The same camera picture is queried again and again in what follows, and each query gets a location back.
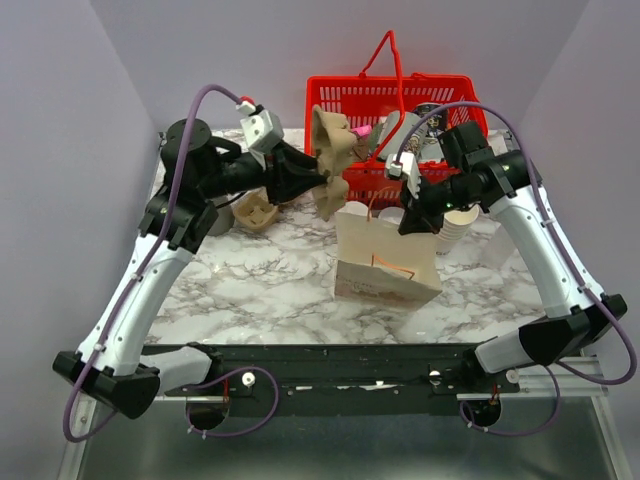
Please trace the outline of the stack of white lids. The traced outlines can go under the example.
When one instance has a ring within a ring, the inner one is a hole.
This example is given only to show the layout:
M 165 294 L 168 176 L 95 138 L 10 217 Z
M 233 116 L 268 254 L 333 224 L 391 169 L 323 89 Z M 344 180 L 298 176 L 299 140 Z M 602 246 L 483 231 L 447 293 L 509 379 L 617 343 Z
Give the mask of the stack of white lids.
M 387 207 L 378 214 L 379 220 L 384 220 L 395 225 L 399 225 L 404 216 L 404 210 L 399 207 Z

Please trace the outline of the stack of white paper cups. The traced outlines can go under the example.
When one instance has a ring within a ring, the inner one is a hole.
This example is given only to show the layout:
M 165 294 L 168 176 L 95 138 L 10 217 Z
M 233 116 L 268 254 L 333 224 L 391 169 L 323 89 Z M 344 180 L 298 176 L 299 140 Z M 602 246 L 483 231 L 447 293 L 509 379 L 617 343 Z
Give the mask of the stack of white paper cups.
M 474 205 L 469 210 L 453 210 L 444 215 L 443 225 L 437 234 L 436 254 L 446 255 L 467 234 L 478 218 L 480 208 Z

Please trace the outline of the brown cardboard cup carrier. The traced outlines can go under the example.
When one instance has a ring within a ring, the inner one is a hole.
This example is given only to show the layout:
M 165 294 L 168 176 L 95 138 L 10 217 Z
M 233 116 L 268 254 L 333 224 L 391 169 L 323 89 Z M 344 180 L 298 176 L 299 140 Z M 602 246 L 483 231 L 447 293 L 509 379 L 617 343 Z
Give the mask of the brown cardboard cup carrier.
M 324 111 L 315 105 L 311 117 L 311 147 L 318 162 L 318 172 L 327 183 L 312 190 L 318 215 L 328 221 L 347 201 L 349 184 L 343 172 L 354 161 L 356 135 L 351 132 L 344 114 Z
M 275 223 L 279 208 L 269 202 L 265 191 L 258 190 L 240 199 L 233 208 L 233 214 L 243 227 L 260 232 Z

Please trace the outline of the white paper takeout bag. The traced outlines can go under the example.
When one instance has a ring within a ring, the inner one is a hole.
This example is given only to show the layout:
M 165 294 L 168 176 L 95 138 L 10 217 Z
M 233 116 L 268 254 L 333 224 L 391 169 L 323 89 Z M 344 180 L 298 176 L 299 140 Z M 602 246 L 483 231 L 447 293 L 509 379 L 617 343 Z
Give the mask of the white paper takeout bag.
M 398 226 L 343 211 L 334 214 L 337 256 L 334 295 L 391 307 L 417 309 L 442 292 L 436 237 L 400 235 Z

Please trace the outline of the single white paper cup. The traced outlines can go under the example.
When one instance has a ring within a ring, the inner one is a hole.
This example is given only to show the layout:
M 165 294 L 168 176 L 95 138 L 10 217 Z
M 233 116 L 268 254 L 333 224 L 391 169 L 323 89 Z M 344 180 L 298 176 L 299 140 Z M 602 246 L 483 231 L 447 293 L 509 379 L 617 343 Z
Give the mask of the single white paper cup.
M 343 211 L 353 215 L 366 216 L 368 212 L 368 206 L 362 202 L 348 201 L 344 205 Z

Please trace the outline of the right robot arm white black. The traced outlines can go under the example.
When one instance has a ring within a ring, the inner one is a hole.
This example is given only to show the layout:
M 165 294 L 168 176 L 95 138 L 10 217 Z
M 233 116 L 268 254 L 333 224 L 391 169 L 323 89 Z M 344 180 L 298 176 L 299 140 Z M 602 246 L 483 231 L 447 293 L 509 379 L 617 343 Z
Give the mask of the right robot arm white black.
M 608 295 L 567 240 L 541 179 L 519 150 L 497 155 L 475 122 L 442 133 L 438 142 L 457 174 L 439 183 L 424 178 L 410 152 L 389 156 L 388 178 L 402 181 L 402 235 L 437 233 L 444 215 L 477 205 L 505 229 L 531 274 L 544 316 L 475 347 L 460 379 L 480 392 L 498 372 L 548 366 L 595 343 L 627 312 L 621 295 Z

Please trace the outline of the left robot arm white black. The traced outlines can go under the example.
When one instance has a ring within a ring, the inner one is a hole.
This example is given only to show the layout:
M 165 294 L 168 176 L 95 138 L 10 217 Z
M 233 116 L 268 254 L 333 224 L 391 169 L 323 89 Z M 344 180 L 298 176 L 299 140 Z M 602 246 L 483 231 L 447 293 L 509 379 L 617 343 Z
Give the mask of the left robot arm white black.
M 179 120 L 166 133 L 163 183 L 145 207 L 130 263 L 107 310 L 76 350 L 58 353 L 53 363 L 75 389 L 130 419 L 140 417 L 161 391 L 189 384 L 209 395 L 221 385 L 220 368 L 201 349 L 174 351 L 165 367 L 141 358 L 160 306 L 218 218 L 215 199 L 265 188 L 278 205 L 328 181 L 317 160 L 285 142 L 279 130 L 243 151 L 200 119 L 180 162 L 186 125 Z

